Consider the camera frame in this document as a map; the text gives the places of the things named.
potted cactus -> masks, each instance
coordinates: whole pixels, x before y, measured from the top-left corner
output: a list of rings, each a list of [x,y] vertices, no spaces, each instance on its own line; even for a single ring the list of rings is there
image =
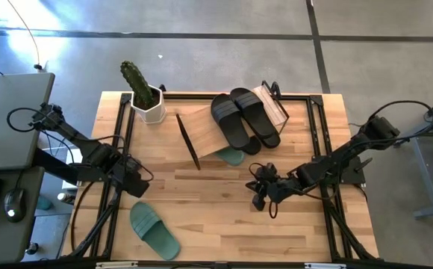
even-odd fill
[[[147,124],[161,123],[166,115],[162,90],[147,84],[134,63],[124,61],[120,72],[132,88],[132,108]]]

wooden board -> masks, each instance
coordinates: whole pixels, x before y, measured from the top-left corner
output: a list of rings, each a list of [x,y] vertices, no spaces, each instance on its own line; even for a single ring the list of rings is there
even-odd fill
[[[111,135],[114,130],[120,92],[102,93],[93,137]],[[323,95],[325,113],[333,148],[350,138],[343,98],[339,94]],[[155,175],[142,201],[148,202],[161,216],[181,243],[179,261],[247,261],[247,262],[324,262],[330,261],[325,233],[323,206],[309,197],[292,196],[282,202],[276,219],[267,208],[256,211],[253,193],[245,188],[252,180],[248,166],[252,162],[273,162],[280,174],[310,161],[313,155],[308,114],[304,102],[283,102],[290,120],[276,149],[262,149],[246,156],[239,167],[229,167],[213,155],[200,159],[198,171],[178,129],[175,113],[189,113],[208,105],[204,101],[165,101],[168,114],[158,126],[146,126],[135,118],[131,154]],[[126,129],[126,120],[122,135]],[[374,256],[376,242],[366,200],[353,186],[341,185],[347,223],[359,241]],[[83,199],[75,223],[78,244],[95,223],[102,184],[95,183]],[[130,226],[129,210],[139,199],[122,196],[111,258],[113,260],[161,260],[142,242]],[[100,250],[107,237],[106,224]],[[338,249],[343,253],[339,229]],[[70,253],[69,233],[63,255]]]
[[[264,110],[273,125],[283,124],[286,116],[272,100],[270,93],[263,86],[256,87],[252,91],[263,102]],[[229,146],[228,141],[211,116],[210,103],[208,102],[208,105],[200,110],[180,115],[197,158],[205,157]],[[242,122],[248,136],[255,135],[246,121],[242,119]]]

computer mouse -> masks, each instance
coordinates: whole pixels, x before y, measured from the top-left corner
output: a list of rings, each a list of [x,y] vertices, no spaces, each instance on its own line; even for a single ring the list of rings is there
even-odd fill
[[[21,221],[25,216],[24,189],[14,188],[4,198],[4,213],[12,223]]]

green slide sandal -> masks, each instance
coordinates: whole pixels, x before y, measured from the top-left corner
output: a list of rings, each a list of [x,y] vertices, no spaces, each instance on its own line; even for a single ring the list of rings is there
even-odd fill
[[[245,154],[241,150],[233,149],[231,146],[227,146],[214,154],[231,166],[238,166],[245,159]]]
[[[140,239],[163,259],[174,259],[180,252],[180,244],[150,205],[137,202],[130,210],[130,224]]]

black slide sandal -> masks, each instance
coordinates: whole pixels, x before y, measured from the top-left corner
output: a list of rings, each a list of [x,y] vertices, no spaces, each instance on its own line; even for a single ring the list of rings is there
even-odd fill
[[[252,136],[249,139],[248,145],[246,145],[242,150],[248,155],[255,155],[256,153],[260,152],[261,143],[255,136]]]
[[[264,110],[263,102],[256,94],[245,88],[236,88],[230,92],[230,97],[237,104],[243,118],[258,138],[263,140],[277,133]]]
[[[261,143],[268,149],[274,149],[281,143],[281,139],[278,132],[276,132],[270,138],[261,139]]]
[[[211,116],[222,130],[228,144],[242,150],[249,144],[249,136],[241,122],[240,111],[228,94],[219,94],[211,101]]]

